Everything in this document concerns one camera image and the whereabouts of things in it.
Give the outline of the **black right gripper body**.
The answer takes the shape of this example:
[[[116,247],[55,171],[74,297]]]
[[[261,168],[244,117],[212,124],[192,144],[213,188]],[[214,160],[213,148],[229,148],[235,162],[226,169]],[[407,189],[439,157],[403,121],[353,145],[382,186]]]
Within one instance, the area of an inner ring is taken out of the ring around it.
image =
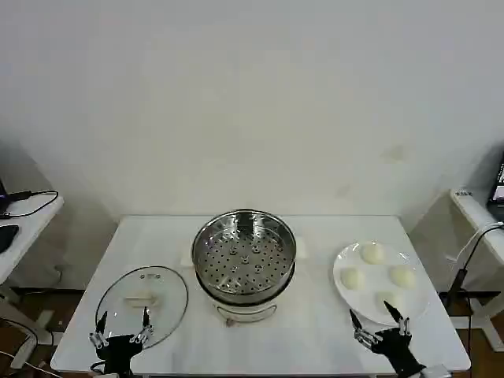
[[[385,356],[396,373],[419,373],[425,369],[410,351],[410,333],[401,334],[399,328],[389,328],[376,332],[374,336],[378,341],[372,345],[371,351]]]

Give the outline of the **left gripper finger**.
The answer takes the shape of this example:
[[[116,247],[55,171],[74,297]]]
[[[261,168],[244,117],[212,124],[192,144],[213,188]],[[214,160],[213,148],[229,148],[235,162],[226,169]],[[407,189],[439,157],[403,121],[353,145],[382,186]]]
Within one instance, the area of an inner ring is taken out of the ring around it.
[[[105,311],[102,317],[98,320],[95,330],[89,334],[89,340],[94,347],[107,347],[109,345],[107,338],[104,336],[107,315],[108,312]]]
[[[141,331],[132,337],[133,343],[146,343],[153,335],[153,326],[150,323],[150,310],[145,306],[143,308],[143,320]]]

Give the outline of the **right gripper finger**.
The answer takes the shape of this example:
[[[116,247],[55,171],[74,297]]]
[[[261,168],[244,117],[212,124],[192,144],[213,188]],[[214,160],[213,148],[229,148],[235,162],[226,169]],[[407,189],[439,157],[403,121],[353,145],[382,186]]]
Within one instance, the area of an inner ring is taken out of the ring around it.
[[[399,326],[399,334],[400,335],[410,335],[410,319],[404,318],[398,309],[396,309],[392,304],[387,301],[384,301],[384,305],[387,311],[390,313],[394,321]]]
[[[352,325],[354,327],[354,338],[364,347],[372,347],[376,343],[376,338],[374,334],[366,331],[361,322],[358,319],[358,316],[352,309],[349,309],[350,318]]]

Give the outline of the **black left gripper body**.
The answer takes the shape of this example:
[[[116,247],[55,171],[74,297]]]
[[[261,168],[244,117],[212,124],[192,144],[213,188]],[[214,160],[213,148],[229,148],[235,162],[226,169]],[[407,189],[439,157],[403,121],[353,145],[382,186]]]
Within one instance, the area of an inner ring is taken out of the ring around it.
[[[98,358],[104,362],[104,373],[132,373],[131,359],[143,351],[143,345],[134,335],[118,335],[106,340],[106,346],[96,348]]]

